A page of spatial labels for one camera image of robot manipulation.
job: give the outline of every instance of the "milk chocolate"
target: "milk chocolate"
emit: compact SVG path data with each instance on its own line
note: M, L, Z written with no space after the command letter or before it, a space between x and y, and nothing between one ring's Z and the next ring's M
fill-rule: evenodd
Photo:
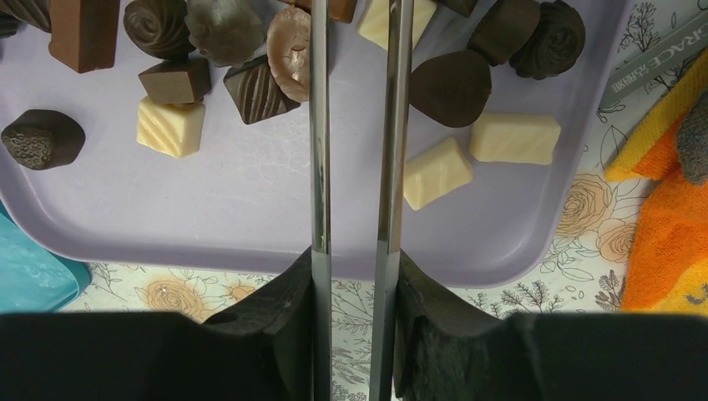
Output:
M312 0L280 0L308 13L312 10ZM330 18L340 23L351 23L354 19L354 10L357 9L357 0L329 0L328 11Z
M190 42L216 67L240 67L264 42L249 0L188 0L185 22Z
M49 52L83 74L115 63L120 0L53 0Z
M165 61L138 75L155 104L200 102L211 91L211 74L206 58Z

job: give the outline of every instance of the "white chocolate bar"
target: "white chocolate bar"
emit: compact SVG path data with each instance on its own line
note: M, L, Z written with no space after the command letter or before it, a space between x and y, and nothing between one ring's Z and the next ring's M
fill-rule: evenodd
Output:
M472 164L454 137L426 150L406 163L403 196L415 211L472 182Z
M469 152L479 161L550 165L560 125L552 115L482 113Z
M371 0L357 28L360 35L384 50L388 50L388 1ZM436 9L437 3L432 0L416 0L413 7L413 48L416 48Z
M149 97L138 107L138 143L177 159L199 151L206 107L154 104Z

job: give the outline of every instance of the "table surface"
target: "table surface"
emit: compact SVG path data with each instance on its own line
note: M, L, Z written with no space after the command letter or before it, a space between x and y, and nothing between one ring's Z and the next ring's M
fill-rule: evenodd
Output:
M617 65L680 27L708 0L637 2L627 23ZM464 300L496 317L514 312L613 312L624 289L637 216L653 187L604 179L637 123L687 70L687 62L597 113L561 223L542 263L516 282L494 288L453 288ZM93 282L64 311L176 310L197 321L247 297L272 277L239 272L89 263ZM333 399L368 395L373 283L334 281L332 297Z

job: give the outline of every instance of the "purple tray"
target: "purple tray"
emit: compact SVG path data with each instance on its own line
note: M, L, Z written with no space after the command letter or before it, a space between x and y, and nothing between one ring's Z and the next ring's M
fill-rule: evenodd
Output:
M272 14L276 0L259 3ZM371 280L377 243L386 52L356 33L331 30L332 248L336 277ZM617 53L627 0L568 0L585 21L579 62L557 78L521 79L493 69L487 110L551 113L563 127L551 166L478 163L472 184L421 211L404 211L402 245L427 273L454 286L508 282L546 252L565 192ZM491 7L466 20L440 7L413 66L465 47ZM135 142L138 73L158 63L119 32L113 69L79 75L47 51L49 35L25 28L0 43L0 127L27 109L75 118L87 142L69 166L34 172L0 150L0 197L33 239L84 261L282 272L309 245L308 107L245 126L214 69L201 151L182 160ZM408 154L469 128L449 129L411 108Z

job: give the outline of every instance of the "metal rod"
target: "metal rod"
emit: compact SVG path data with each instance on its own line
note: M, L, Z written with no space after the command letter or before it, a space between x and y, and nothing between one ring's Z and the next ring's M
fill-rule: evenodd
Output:
M391 399L414 0L390 0L370 401Z
M310 154L312 184L312 281L314 399L331 401L330 108L327 0L312 1L310 41Z

